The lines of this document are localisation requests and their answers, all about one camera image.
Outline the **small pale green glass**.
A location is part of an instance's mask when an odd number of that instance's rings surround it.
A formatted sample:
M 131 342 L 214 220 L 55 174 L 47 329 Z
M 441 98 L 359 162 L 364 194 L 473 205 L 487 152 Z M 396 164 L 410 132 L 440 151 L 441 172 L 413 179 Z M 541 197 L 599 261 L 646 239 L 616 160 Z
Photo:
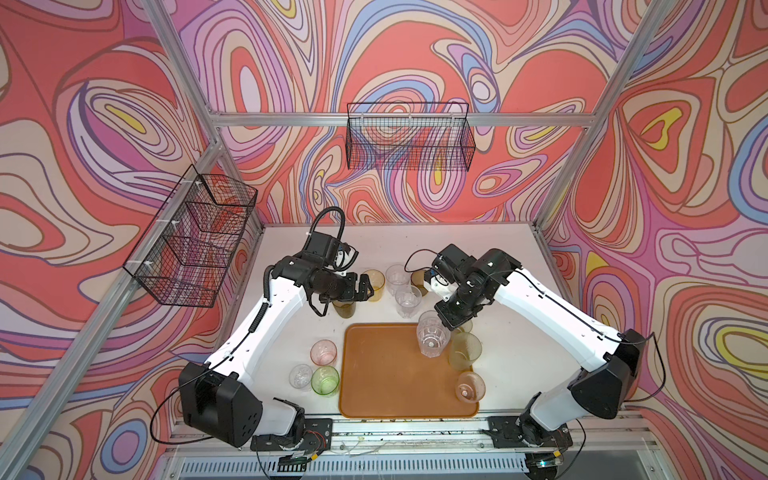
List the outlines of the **small pale green glass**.
M 457 326 L 454 330 L 454 334 L 458 333 L 471 333 L 473 329 L 473 322 L 471 320 L 464 322 L 463 324 Z

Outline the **tall pale green glass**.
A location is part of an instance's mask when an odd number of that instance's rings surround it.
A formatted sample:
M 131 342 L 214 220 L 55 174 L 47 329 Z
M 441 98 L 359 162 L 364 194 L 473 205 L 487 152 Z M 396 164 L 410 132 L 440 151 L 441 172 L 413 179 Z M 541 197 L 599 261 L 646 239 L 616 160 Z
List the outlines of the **tall pale green glass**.
M 448 362 L 457 371 L 470 370 L 482 354 L 482 343 L 472 333 L 455 334 L 449 345 Z

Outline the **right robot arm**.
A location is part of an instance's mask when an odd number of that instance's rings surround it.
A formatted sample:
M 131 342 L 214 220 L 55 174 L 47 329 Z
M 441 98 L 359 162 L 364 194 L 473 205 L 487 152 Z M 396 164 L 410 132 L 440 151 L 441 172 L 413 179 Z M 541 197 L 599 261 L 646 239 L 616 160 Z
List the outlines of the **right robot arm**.
M 497 248 L 476 258 L 450 244 L 437 253 L 424 281 L 440 296 L 435 310 L 448 329 L 457 329 L 498 302 L 558 342 L 578 363 L 571 378 L 537 393 L 519 416 L 517 425 L 526 442 L 539 445 L 559 427 L 587 415 L 617 416 L 638 377 L 647 337 L 633 329 L 620 332 L 590 317 Z

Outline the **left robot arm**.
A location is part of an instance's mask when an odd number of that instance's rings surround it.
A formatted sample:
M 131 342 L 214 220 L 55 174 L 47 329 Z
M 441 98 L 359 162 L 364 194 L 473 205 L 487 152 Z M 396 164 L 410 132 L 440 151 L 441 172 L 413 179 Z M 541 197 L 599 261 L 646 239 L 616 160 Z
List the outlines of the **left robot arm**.
M 264 272 L 263 295 L 229 339 L 201 364 L 179 376 L 183 421 L 217 440 L 241 447 L 255 435 L 286 435 L 299 409 L 262 400 L 255 375 L 290 319 L 312 304 L 365 302 L 374 294 L 367 274 L 334 272 L 322 262 L 286 256 Z

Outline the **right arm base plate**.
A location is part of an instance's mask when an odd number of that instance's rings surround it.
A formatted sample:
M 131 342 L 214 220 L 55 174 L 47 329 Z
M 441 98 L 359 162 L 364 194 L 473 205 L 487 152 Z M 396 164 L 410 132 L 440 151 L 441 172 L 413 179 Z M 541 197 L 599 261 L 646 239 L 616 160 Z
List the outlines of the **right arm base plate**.
M 488 435 L 495 448 L 554 448 L 567 450 L 573 446 L 568 427 L 563 424 L 547 431 L 528 417 L 491 416 L 487 419 Z

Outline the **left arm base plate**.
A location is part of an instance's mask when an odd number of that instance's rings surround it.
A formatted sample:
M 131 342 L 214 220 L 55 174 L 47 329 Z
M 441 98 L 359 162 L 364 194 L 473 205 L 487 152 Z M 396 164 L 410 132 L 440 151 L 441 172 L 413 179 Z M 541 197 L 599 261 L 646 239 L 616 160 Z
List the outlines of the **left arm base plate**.
M 331 447 L 333 420 L 329 417 L 299 419 L 285 435 L 254 436 L 250 449 L 257 452 L 320 454 Z

